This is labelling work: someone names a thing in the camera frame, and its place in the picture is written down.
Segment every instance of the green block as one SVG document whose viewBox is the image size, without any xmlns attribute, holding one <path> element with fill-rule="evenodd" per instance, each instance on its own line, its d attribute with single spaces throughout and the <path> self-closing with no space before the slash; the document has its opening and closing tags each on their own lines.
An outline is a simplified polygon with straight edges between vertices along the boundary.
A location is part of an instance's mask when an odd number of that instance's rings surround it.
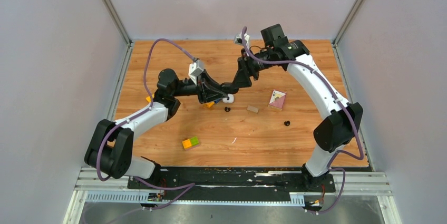
<svg viewBox="0 0 447 224">
<path fill-rule="evenodd" d="M 189 141 L 191 141 L 191 145 L 193 146 L 199 144 L 199 138 L 197 136 L 192 137 Z"/>
</svg>

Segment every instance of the wooden tabletop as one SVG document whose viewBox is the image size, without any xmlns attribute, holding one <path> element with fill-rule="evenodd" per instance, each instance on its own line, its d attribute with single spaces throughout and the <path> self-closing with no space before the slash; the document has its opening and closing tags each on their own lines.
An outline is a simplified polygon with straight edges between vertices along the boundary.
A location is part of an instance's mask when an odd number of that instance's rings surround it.
<svg viewBox="0 0 447 224">
<path fill-rule="evenodd" d="M 193 56 L 200 58 L 217 82 L 231 82 L 237 70 L 241 46 L 232 41 L 176 41 Z M 332 85 L 344 96 L 342 78 L 327 40 L 303 41 L 315 62 Z M 262 46 L 262 41 L 251 45 Z M 143 70 L 152 41 L 135 43 L 129 69 L 116 111 L 115 119 L 125 117 L 148 102 L 143 86 Z M 147 73 L 148 86 L 156 90 L 158 74 L 174 69 L 180 79 L 188 76 L 191 63 L 179 49 L 166 42 L 156 45 Z M 282 111 L 268 107 L 273 90 L 287 92 Z M 135 140 L 133 154 L 169 166 L 229 166 L 229 167 L 300 167 L 311 156 L 316 145 L 313 130 L 322 119 L 312 100 L 299 83 L 281 67 L 260 72 L 259 80 L 250 88 L 240 89 L 233 104 L 219 102 L 206 108 L 196 96 L 178 97 L 177 114 Z M 259 108 L 259 113 L 247 111 L 247 106 Z M 231 108 L 225 112 L 224 107 Z M 184 150 L 182 141 L 197 136 L 200 145 Z M 358 154 L 355 139 L 345 150 Z M 340 154 L 334 165 L 365 167 L 367 160 L 357 161 Z"/>
</svg>

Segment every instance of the wooden table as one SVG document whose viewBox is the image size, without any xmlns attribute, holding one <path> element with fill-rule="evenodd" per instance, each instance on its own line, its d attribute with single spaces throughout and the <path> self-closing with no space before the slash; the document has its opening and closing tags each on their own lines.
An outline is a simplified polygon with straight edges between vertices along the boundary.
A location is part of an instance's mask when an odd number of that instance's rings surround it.
<svg viewBox="0 0 447 224">
<path fill-rule="evenodd" d="M 332 85 L 346 96 L 330 42 L 303 42 Z M 233 80 L 241 46 L 232 41 L 185 40 L 177 43 L 204 61 L 208 73 L 217 82 Z M 142 76 L 151 44 L 152 41 L 135 43 L 116 119 L 148 104 Z M 251 41 L 251 45 L 262 44 L 262 41 Z M 151 92 L 156 90 L 161 70 L 174 69 L 182 79 L 188 76 L 189 63 L 190 59 L 176 47 L 166 42 L 158 43 L 147 76 Z M 273 89 L 287 92 L 282 111 L 267 107 Z M 220 102 L 206 108 L 198 102 L 196 96 L 178 99 L 181 105 L 177 114 L 136 139 L 134 155 L 147 157 L 166 166 L 300 167 L 312 154 L 316 145 L 313 130 L 322 121 L 315 105 L 299 83 L 276 66 L 261 71 L 259 80 L 253 81 L 251 88 L 240 89 L 233 104 Z M 247 111 L 248 105 L 259 108 L 259 113 Z M 225 106 L 231 107 L 231 111 L 225 112 Z M 287 120 L 290 126 L 284 126 Z M 198 136 L 201 145 L 184 150 L 181 142 L 193 136 Z M 355 139 L 345 150 L 358 154 Z M 365 167 L 368 164 L 366 159 L 357 161 L 341 154 L 334 165 Z"/>
</svg>

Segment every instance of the orange and green block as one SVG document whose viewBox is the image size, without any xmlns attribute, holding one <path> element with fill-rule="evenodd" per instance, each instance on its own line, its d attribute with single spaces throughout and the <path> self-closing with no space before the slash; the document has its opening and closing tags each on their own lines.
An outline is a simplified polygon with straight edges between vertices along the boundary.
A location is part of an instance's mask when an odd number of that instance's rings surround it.
<svg viewBox="0 0 447 224">
<path fill-rule="evenodd" d="M 192 138 L 182 141 L 184 149 L 190 149 L 192 147 L 199 145 L 199 143 L 200 143 L 199 138 L 197 136 L 194 136 Z"/>
</svg>

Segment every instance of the white tape roll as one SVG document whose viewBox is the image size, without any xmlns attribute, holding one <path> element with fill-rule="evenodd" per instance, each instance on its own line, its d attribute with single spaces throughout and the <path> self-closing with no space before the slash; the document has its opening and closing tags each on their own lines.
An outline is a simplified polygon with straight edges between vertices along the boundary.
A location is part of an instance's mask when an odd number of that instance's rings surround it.
<svg viewBox="0 0 447 224">
<path fill-rule="evenodd" d="M 222 99 L 222 102 L 223 102 L 223 103 L 226 103 L 226 104 L 231 104 L 231 103 L 233 103 L 234 101 L 235 101 L 235 96 L 232 95 L 232 94 L 228 94 L 228 98 L 226 98 L 226 99 Z"/>
</svg>

